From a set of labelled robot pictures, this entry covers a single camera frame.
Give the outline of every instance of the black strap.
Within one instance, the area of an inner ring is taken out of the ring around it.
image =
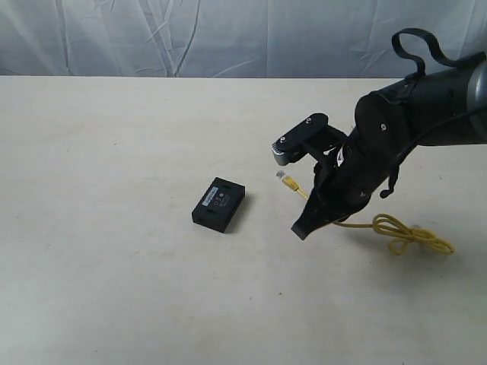
[[[457,67],[457,68],[465,67],[473,63],[479,63],[485,60],[484,52],[474,53],[473,55],[461,59],[457,59],[457,60],[449,59],[441,51],[440,43],[438,43],[436,36],[434,36],[432,33],[428,32],[427,30],[423,30],[419,28],[406,28],[400,30],[399,32],[393,35],[392,44],[393,44],[394,52],[400,58],[411,59],[412,61],[415,62],[417,71],[413,76],[423,76],[425,74],[425,60],[423,60],[419,56],[412,55],[411,53],[408,53],[404,50],[403,46],[401,45],[401,40],[399,38],[401,34],[411,34],[412,36],[417,36],[422,40],[424,40],[428,45],[429,52],[431,53],[431,57],[433,57],[433,59],[436,62],[448,67]]]

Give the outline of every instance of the black battery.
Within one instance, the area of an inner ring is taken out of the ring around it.
[[[193,222],[224,232],[245,196],[245,186],[216,177],[191,216]]]

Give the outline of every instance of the white table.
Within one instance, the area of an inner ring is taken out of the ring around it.
[[[418,148],[351,219],[453,256],[289,230],[270,144],[314,112],[349,132],[391,82],[0,78],[0,363],[485,363],[487,146]],[[286,170],[309,189],[313,165]],[[191,221],[215,176],[247,187],[228,234]]]

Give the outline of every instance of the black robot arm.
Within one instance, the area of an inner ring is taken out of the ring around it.
[[[424,39],[434,60],[449,69],[426,75],[424,61],[402,48],[403,33]],[[272,145],[282,166],[305,154],[317,160],[314,188],[292,226],[301,239],[363,209],[387,178],[388,189],[380,196],[392,194],[399,165],[417,145],[487,143],[485,53],[450,60],[433,34],[416,28],[394,34],[392,44],[399,57],[416,63],[417,71],[362,97],[350,135],[329,126],[328,117],[317,113]]]

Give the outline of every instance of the white backdrop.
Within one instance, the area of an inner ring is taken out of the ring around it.
[[[402,77],[393,33],[457,58],[486,21],[486,0],[0,0],[0,75]]]

